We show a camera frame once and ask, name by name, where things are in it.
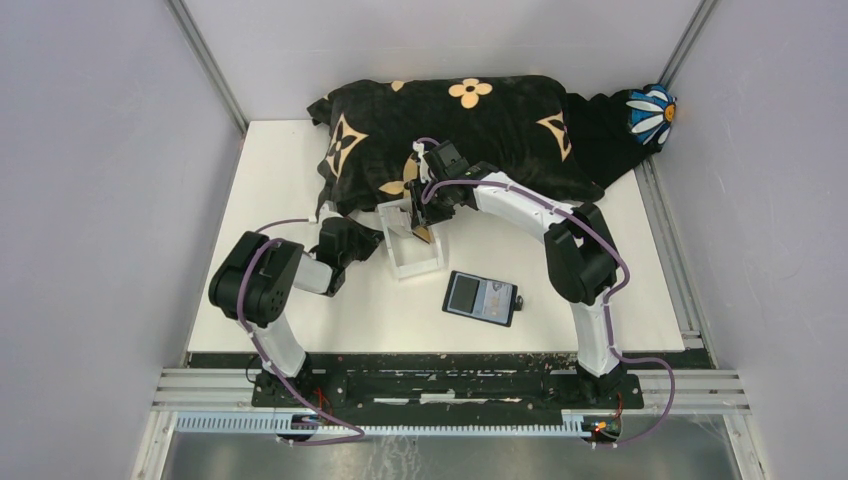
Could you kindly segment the black leather card holder wallet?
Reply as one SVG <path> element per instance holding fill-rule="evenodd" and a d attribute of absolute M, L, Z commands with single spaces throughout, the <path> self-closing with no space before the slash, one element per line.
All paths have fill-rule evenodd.
<path fill-rule="evenodd" d="M 448 308 L 452 284 L 457 275 L 466 275 L 480 281 L 474 311 L 463 313 Z M 445 313 L 471 318 L 488 324 L 509 328 L 513 316 L 524 307 L 524 299 L 518 292 L 518 286 L 509 282 L 484 278 L 469 273 L 452 271 L 448 280 L 441 310 Z"/>

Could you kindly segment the gold credit card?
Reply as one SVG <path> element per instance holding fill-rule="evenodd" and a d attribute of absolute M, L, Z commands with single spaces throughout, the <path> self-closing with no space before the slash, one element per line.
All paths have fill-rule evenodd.
<path fill-rule="evenodd" d="M 424 241 L 427 244 L 432 244 L 434 242 L 433 232 L 429 227 L 418 226 L 411 230 L 411 233 L 418 239 Z"/>

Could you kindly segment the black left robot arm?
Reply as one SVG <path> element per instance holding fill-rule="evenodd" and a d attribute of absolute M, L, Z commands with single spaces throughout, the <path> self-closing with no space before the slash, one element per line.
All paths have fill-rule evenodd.
<path fill-rule="evenodd" d="M 347 267 L 369 259 L 384 239 L 382 232 L 338 216 L 321 222 L 311 250 L 247 231 L 213 274 L 210 303 L 247 332 L 262 368 L 279 377 L 276 392 L 287 404 L 303 406 L 315 391 L 314 379 L 301 371 L 308 354 L 285 316 L 291 293 L 334 296 L 345 283 Z"/>

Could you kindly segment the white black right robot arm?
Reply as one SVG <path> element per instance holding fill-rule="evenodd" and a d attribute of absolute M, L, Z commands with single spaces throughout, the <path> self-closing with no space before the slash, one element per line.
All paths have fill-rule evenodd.
<path fill-rule="evenodd" d="M 468 207 L 505 220 L 540 241 L 547 276 L 572 309 L 578 339 L 577 392 L 591 408 L 618 393 L 626 369 L 615 353 L 609 298 L 625 271 L 601 210 L 552 200 L 487 162 L 470 164 L 449 141 L 412 144 L 417 173 L 407 182 L 412 228 L 430 227 Z"/>

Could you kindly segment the white plastic card tray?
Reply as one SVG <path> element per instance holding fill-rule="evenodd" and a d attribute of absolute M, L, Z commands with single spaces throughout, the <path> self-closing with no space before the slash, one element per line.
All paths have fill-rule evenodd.
<path fill-rule="evenodd" d="M 429 227 L 434 236 L 432 244 L 427 244 L 414 235 L 410 238 L 399 237 L 390 232 L 385 225 L 384 211 L 390 207 L 398 207 L 407 211 L 410 214 L 411 228 L 413 229 L 412 202 L 409 199 L 401 199 L 377 206 L 381 228 L 385 236 L 390 268 L 395 278 L 405 280 L 444 269 L 446 267 L 445 251 L 438 230 L 435 227 Z"/>

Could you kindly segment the black credit card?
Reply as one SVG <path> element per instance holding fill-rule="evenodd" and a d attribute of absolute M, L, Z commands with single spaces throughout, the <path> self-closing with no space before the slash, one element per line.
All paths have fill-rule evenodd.
<path fill-rule="evenodd" d="M 474 311 L 480 281 L 476 278 L 457 274 L 454 277 L 448 308 L 463 313 Z"/>

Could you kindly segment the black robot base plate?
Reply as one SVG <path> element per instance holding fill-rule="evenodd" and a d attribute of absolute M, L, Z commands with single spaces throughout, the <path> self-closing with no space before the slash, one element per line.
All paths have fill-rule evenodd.
<path fill-rule="evenodd" d="M 311 353 L 290 383 L 361 427 L 555 425 L 565 410 L 607 415 L 645 405 L 637 376 L 595 384 L 573 353 Z"/>

